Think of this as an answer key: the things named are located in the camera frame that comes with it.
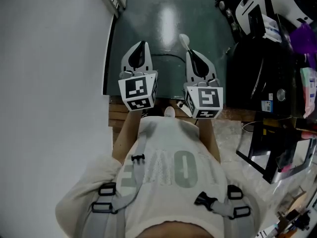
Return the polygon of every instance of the person's arm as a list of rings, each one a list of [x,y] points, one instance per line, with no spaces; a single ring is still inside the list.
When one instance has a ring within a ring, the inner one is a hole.
[[[220,154],[217,146],[216,138],[214,136],[212,122],[210,119],[199,119],[199,139],[206,146],[207,150],[220,163]]]
[[[142,110],[132,111],[123,124],[121,132],[113,146],[112,157],[123,163],[125,157],[138,138]]]

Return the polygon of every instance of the dark green table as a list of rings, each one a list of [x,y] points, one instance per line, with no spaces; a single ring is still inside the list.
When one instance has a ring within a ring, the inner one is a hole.
[[[149,43],[151,54],[173,54],[185,59],[185,50],[178,39],[180,33],[189,36],[190,48],[213,62],[225,91],[225,52],[234,41],[227,21],[214,6],[214,1],[127,0],[126,10],[120,12],[114,26],[104,94],[120,95],[121,59],[131,46],[141,40]],[[159,76],[157,97],[184,98],[184,62],[168,56],[152,57],[152,62]]]

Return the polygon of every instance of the strap buckle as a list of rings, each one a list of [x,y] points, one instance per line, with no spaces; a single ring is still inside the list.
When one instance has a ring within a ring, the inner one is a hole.
[[[243,198],[242,190],[235,185],[228,185],[227,195],[230,200],[240,200]]]
[[[196,205],[204,205],[208,211],[212,211],[211,207],[215,201],[218,199],[214,197],[208,197],[207,194],[203,191],[201,192],[198,197],[196,198],[194,204]]]
[[[237,218],[248,217],[251,215],[251,208],[249,206],[235,207],[233,208],[233,217],[229,219],[234,220]]]
[[[107,209],[96,209],[95,206],[105,206],[108,205],[109,207]],[[111,213],[111,214],[117,214],[118,211],[114,211],[111,203],[97,203],[94,202],[91,204],[91,210],[94,213]]]
[[[137,160],[137,162],[139,162],[140,161],[140,159],[142,159],[142,160],[145,160],[145,156],[144,156],[144,154],[141,154],[141,155],[136,155],[136,156],[131,156],[131,160],[132,160],[132,162],[134,161],[134,160]]]
[[[114,196],[116,192],[116,183],[115,182],[108,182],[104,183],[99,187],[98,194],[99,196]],[[109,190],[112,189],[111,192],[103,192],[103,190]]]

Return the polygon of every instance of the purple object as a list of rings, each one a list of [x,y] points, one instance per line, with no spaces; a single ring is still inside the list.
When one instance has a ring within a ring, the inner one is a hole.
[[[290,34],[293,50],[299,54],[307,54],[311,68],[316,69],[317,40],[311,27],[303,23]]]

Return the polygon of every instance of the gray strap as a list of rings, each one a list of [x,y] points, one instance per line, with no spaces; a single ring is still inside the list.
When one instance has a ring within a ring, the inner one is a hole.
[[[146,146],[146,133],[141,132],[138,138],[138,146],[135,150],[136,155],[144,154]],[[139,193],[142,186],[145,173],[144,160],[133,161],[134,179],[136,182],[136,191],[134,194],[120,197],[117,193],[115,196],[100,196],[97,199],[97,203],[112,203],[114,211],[118,211],[117,214],[108,213],[94,213],[91,212],[88,215],[85,223],[82,238],[124,238],[125,237],[125,208],[131,204]]]
[[[145,150],[145,145],[147,143],[147,137],[145,132],[141,132],[139,135],[139,142],[137,149],[135,150],[134,155],[142,155]],[[134,201],[136,196],[139,193],[139,190],[142,186],[143,178],[144,178],[144,172],[145,172],[145,162],[144,160],[134,160],[133,162],[133,174],[134,174],[134,179],[135,179],[135,184],[136,184],[136,190],[134,194],[130,194],[124,197],[115,197],[112,201],[112,206],[114,210],[120,210],[122,208],[127,207],[130,203]]]
[[[255,234],[254,216],[251,215],[241,218],[229,219],[234,217],[234,208],[244,207],[248,204],[245,200],[229,200],[226,198],[224,203],[215,201],[211,210],[224,217],[224,237],[225,238],[251,238]],[[238,214],[246,213],[244,209],[238,210]]]

